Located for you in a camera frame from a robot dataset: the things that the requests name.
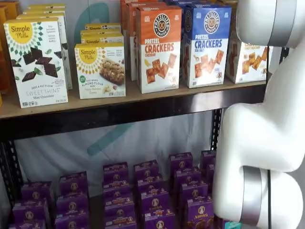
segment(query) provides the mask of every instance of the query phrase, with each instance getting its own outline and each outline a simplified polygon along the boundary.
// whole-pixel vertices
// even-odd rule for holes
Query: yellow box
[[[96,23],[96,24],[86,24],[86,30],[100,30],[100,29],[120,29],[121,24],[119,23]]]
[[[8,19],[16,19],[16,17],[22,14],[19,1],[0,1],[1,6],[6,6],[9,10]]]

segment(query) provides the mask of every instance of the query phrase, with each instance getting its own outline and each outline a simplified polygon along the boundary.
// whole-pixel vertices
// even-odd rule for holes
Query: chocolate piece
[[[44,70],[46,72],[46,75],[49,75],[49,76],[52,76],[52,77],[55,77],[55,78],[58,77],[56,67],[55,67],[54,64],[51,64],[51,63],[44,64],[43,67],[44,67]]]
[[[26,82],[28,80],[32,80],[32,79],[35,78],[35,76],[36,76],[35,72],[26,73],[24,78],[22,79],[22,82]]]
[[[50,61],[52,60],[52,57],[40,57],[35,64],[41,64],[41,65],[45,65],[47,63],[50,63]]]

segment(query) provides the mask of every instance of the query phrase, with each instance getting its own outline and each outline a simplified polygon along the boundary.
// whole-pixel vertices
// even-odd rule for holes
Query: sweet thins box
[[[10,20],[4,28],[21,108],[67,103],[58,19]]]
[[[59,185],[62,195],[67,195],[71,192],[88,193],[87,172],[84,171],[67,176],[61,176]]]
[[[130,194],[131,187],[128,180],[108,181],[103,184],[104,198],[120,197],[123,194]]]
[[[223,84],[231,7],[192,4],[184,13],[183,77],[187,86]]]
[[[214,228],[213,202],[210,196],[189,199],[185,206],[185,227],[197,229]]]
[[[133,166],[134,176],[137,180],[147,177],[154,177],[159,174],[159,165],[157,160],[139,163]]]
[[[103,166],[104,182],[128,179],[127,162]]]
[[[56,207],[58,214],[63,214],[68,211],[89,209],[87,193],[71,192],[67,195],[60,196],[57,199]]]
[[[137,8],[138,85],[142,93],[179,87],[181,9]]]
[[[170,206],[168,191],[164,188],[152,189],[141,193],[142,212],[155,211]]]
[[[123,217],[127,213],[134,212],[132,194],[123,195],[117,198],[105,199],[105,216]]]

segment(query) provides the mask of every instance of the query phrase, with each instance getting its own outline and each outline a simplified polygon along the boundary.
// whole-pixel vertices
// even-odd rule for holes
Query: chocolate image
[[[26,82],[26,81],[32,80],[32,79],[35,78],[35,76],[36,76],[35,72],[26,73],[24,78],[22,79],[22,82]]]
[[[56,67],[54,64],[51,63],[44,64],[43,67],[44,67],[44,71],[46,72],[46,75],[58,78]]]
[[[35,59],[32,57],[31,53],[28,53],[26,55],[23,55],[23,59],[26,65],[33,63],[35,61]]]
[[[42,51],[40,49],[34,49],[34,48],[30,48],[30,51],[32,53],[32,57],[35,59],[35,60],[38,60],[39,58],[42,57]]]
[[[45,65],[47,63],[50,63],[50,61],[52,60],[52,57],[40,57],[35,64],[41,64],[41,65]]]

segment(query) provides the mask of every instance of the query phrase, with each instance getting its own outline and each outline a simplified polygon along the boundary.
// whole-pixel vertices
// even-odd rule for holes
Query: cracker image
[[[253,67],[255,70],[257,70],[258,67],[259,67],[259,65],[261,64],[261,62],[262,62],[262,58],[261,58],[260,55],[258,55],[257,58],[256,58],[256,60],[255,60],[255,62],[254,62],[253,65],[252,65],[252,67]]]
[[[116,85],[123,85],[125,82],[124,67],[107,58],[102,60],[100,76]]]
[[[168,71],[168,68],[169,68],[169,66],[166,63],[163,63],[159,76],[165,79],[167,71]]]
[[[249,55],[249,63],[252,66],[255,62],[255,52]]]
[[[170,58],[168,59],[168,63],[167,63],[170,68],[173,68],[175,66],[176,58],[177,58],[177,55],[171,53]]]
[[[224,56],[224,52],[219,49],[215,59],[216,63],[220,64],[221,60],[223,59],[223,56]]]
[[[250,62],[244,61],[243,62],[243,74],[246,74],[249,72]]]
[[[154,74],[160,74],[161,72],[161,65],[160,65],[160,59],[157,59],[155,61],[152,62],[152,68],[153,68],[153,71],[154,71]]]
[[[156,81],[153,68],[149,68],[146,70],[146,76],[147,76],[147,83],[153,83]]]

